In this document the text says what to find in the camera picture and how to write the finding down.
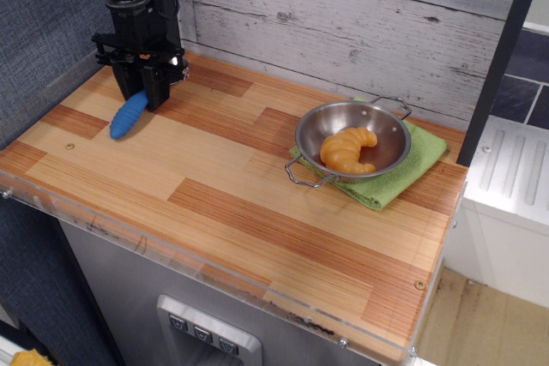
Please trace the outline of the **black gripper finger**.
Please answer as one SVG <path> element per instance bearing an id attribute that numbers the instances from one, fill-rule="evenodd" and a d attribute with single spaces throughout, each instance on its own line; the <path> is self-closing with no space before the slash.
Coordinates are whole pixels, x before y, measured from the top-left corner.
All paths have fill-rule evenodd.
<path id="1" fill-rule="evenodd" d="M 169 99 L 170 82 L 164 69 L 145 67 L 142 69 L 142 83 L 150 111 L 155 111 Z"/>
<path id="2" fill-rule="evenodd" d="M 144 89 L 141 71 L 133 65 L 113 62 L 112 72 L 125 100 Z"/>

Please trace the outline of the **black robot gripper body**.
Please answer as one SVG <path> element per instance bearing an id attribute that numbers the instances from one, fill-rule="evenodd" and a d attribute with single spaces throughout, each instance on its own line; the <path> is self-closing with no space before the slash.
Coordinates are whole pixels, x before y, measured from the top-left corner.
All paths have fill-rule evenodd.
<path id="1" fill-rule="evenodd" d="M 106 7 L 113 32 L 93 36 L 98 63 L 157 63 L 166 66 L 170 80 L 189 75 L 178 37 L 178 0 L 106 0 Z"/>

